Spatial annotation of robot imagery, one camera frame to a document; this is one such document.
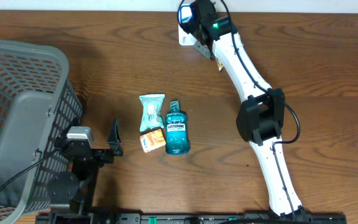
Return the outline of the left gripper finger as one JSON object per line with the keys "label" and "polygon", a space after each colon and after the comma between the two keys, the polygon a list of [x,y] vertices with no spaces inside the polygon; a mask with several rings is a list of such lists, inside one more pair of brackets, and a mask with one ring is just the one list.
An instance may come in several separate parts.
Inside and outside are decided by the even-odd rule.
{"label": "left gripper finger", "polygon": [[59,134],[59,138],[60,139],[65,139],[67,138],[67,134],[70,130],[71,127],[73,126],[77,126],[79,124],[79,119],[78,118],[74,118],[70,124]]}
{"label": "left gripper finger", "polygon": [[107,140],[109,147],[114,151],[123,151],[121,137],[119,135],[119,121],[114,120]]}

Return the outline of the small orange packet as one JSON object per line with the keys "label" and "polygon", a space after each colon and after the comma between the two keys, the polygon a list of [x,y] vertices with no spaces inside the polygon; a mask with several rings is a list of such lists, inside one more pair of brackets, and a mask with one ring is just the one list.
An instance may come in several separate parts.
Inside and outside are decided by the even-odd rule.
{"label": "small orange packet", "polygon": [[154,151],[166,145],[166,140],[161,129],[149,131],[140,136],[140,144],[145,153]]}

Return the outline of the mint green wipes pack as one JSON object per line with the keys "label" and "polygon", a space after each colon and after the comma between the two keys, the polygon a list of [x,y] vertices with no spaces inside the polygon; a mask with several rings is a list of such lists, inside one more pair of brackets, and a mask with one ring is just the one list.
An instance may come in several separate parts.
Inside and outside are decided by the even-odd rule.
{"label": "mint green wipes pack", "polygon": [[164,128],[161,109],[165,99],[164,93],[140,95],[139,100],[143,106],[140,122],[140,132],[148,129]]}

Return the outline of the teal Listerine mouthwash bottle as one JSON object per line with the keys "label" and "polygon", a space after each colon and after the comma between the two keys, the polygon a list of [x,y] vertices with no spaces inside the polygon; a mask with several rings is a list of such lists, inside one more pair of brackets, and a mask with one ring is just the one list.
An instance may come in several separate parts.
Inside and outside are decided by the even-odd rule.
{"label": "teal Listerine mouthwash bottle", "polygon": [[166,153],[169,155],[186,154],[190,150],[187,132],[187,115],[180,109],[180,102],[170,102],[170,111],[165,118],[167,144]]}

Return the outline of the yellow snack bag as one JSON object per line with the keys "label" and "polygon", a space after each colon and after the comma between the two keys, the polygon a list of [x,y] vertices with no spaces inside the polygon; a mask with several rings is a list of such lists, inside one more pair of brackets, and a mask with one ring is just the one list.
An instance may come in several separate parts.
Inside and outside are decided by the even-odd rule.
{"label": "yellow snack bag", "polygon": [[224,65],[221,63],[221,61],[218,58],[216,58],[216,63],[217,63],[219,72],[222,72]]}

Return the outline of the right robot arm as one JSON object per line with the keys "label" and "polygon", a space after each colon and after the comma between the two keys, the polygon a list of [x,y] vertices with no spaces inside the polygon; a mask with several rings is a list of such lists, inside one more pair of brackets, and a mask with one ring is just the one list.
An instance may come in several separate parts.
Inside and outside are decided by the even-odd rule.
{"label": "right robot arm", "polygon": [[296,219],[302,204],[292,186],[282,147],[286,143],[282,139],[285,110],[296,124],[296,135],[289,142],[300,137],[296,113],[285,101],[282,89],[272,88],[252,63],[231,15],[219,16],[211,1],[197,0],[187,6],[190,16],[183,18],[178,12],[178,24],[196,39],[196,50],[227,71],[238,92],[237,130],[258,158],[271,211],[281,218]]}

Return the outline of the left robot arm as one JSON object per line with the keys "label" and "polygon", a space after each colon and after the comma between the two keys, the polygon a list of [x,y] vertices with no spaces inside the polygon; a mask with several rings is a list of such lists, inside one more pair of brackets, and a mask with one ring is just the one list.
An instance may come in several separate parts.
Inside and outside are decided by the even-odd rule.
{"label": "left robot arm", "polygon": [[91,128],[73,121],[56,137],[55,149],[68,159],[71,170],[54,175],[47,184],[50,212],[37,223],[112,223],[108,211],[93,207],[93,197],[99,169],[112,164],[115,157],[122,156],[119,121],[114,120],[110,130],[107,149],[93,149]]}

